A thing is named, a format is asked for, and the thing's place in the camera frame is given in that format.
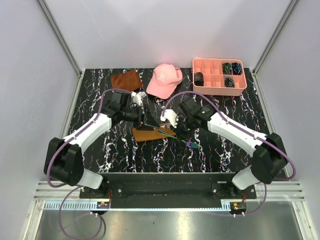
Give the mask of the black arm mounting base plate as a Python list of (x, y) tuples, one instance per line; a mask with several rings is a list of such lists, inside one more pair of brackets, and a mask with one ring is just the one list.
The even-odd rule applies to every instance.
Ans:
[(222, 201), (254, 200), (253, 184), (244, 190), (232, 184), (233, 173), (104, 173), (105, 194), (86, 187), (81, 199), (111, 197), (112, 210), (217, 211)]

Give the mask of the brown folded cloth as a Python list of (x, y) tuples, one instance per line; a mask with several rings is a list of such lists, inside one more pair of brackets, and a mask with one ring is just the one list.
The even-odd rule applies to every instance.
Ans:
[(135, 69), (126, 73), (112, 75), (111, 84), (114, 89), (122, 89), (130, 92), (143, 87), (140, 76)]

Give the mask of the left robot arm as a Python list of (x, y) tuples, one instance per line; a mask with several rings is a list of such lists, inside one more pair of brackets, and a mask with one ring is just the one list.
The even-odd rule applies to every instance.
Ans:
[(111, 98), (101, 100), (97, 113), (82, 127), (64, 138), (54, 137), (48, 144), (43, 172), (52, 188), (77, 186), (89, 188), (97, 198), (108, 193), (108, 179), (88, 170), (83, 155), (101, 135), (122, 121), (131, 122), (138, 130), (152, 131), (159, 127), (147, 104), (147, 94), (113, 88)]

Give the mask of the iridescent rainbow fork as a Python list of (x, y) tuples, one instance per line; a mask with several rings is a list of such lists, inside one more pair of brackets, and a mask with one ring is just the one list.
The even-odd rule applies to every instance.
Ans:
[(199, 148), (200, 148), (200, 145), (199, 145), (199, 144), (197, 144), (197, 143), (195, 143), (195, 142), (192, 142), (192, 141), (190, 141), (190, 140), (188, 140), (188, 139), (178, 138), (178, 137), (175, 136), (175, 135), (166, 133), (166, 132), (164, 132), (164, 131), (162, 131), (162, 130), (159, 130), (159, 129), (157, 130), (157, 132), (160, 133), (160, 134), (162, 134), (162, 135), (164, 135), (164, 136), (166, 136), (166, 137), (173, 138), (173, 139), (175, 139), (175, 140), (177, 140), (177, 141), (183, 142), (183, 143), (184, 143), (187, 147), (189, 147), (189, 148), (193, 148), (193, 149), (199, 149)]

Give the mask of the green patterned rolled sock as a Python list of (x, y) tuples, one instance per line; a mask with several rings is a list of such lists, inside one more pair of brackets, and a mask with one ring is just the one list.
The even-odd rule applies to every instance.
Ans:
[(222, 73), (224, 75), (232, 74), (232, 65), (229, 62), (222, 63)]

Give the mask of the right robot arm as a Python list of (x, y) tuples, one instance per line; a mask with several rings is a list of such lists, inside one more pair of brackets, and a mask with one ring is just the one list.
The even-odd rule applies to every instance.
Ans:
[(245, 150), (252, 158), (250, 166), (238, 171), (227, 185), (228, 195), (239, 198), (245, 189), (257, 183), (270, 184), (288, 164), (282, 138), (252, 130), (227, 117), (213, 105), (202, 106), (193, 98), (179, 104), (176, 130), (186, 136), (196, 129), (220, 135)]

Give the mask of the dark rolled sock left compartment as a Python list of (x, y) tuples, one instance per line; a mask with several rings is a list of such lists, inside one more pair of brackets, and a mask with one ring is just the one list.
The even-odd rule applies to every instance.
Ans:
[(202, 72), (194, 73), (194, 85), (198, 87), (204, 86), (204, 75)]

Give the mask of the blue patterned rolled sock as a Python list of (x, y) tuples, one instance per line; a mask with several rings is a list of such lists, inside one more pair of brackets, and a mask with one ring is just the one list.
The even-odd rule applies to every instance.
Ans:
[(232, 62), (232, 63), (231, 63), (231, 67), (232, 67), (232, 74), (233, 74), (233, 75), (239, 76), (239, 75), (242, 74), (243, 69), (242, 69), (241, 63), (239, 63), (239, 62)]

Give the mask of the teal patterned rolled sock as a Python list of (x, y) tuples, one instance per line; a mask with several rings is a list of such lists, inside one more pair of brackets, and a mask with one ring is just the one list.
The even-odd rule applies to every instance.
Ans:
[(235, 87), (235, 82), (231, 77), (224, 77), (224, 87), (225, 88), (234, 88)]

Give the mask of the pink baseball cap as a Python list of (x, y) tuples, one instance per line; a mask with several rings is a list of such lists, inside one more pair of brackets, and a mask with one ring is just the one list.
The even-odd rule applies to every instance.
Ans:
[(154, 70), (146, 93), (160, 99), (168, 99), (183, 80), (180, 68), (172, 64), (160, 64)]

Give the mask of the pink divided organizer tray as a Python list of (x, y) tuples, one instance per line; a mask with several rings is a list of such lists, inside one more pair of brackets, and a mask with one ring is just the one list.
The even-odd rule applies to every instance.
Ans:
[[(233, 72), (232, 74), (223, 74), (222, 63), (232, 64), (233, 62), (241, 63), (242, 74), (233, 75)], [(192, 72), (193, 91), (203, 95), (238, 97), (248, 86), (244, 66), (239, 59), (194, 58), (192, 60)], [(204, 86), (194, 84), (194, 73), (196, 72), (203, 73)], [(225, 87), (224, 77), (231, 77), (234, 80), (235, 87)]]

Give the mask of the orange cloth napkin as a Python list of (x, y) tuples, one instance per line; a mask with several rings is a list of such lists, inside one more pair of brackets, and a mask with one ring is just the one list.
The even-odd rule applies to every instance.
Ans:
[(171, 128), (154, 128), (153, 130), (137, 130), (136, 128), (133, 128), (132, 135), (136, 142), (153, 141), (167, 138), (167, 136), (158, 133), (157, 130), (161, 130), (165, 133), (176, 136), (176, 134), (173, 132)]

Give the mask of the silver fork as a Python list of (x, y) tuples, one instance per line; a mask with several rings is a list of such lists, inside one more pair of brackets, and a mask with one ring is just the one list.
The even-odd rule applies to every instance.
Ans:
[(160, 125), (160, 128), (171, 129), (172, 125), (170, 123), (164, 123)]

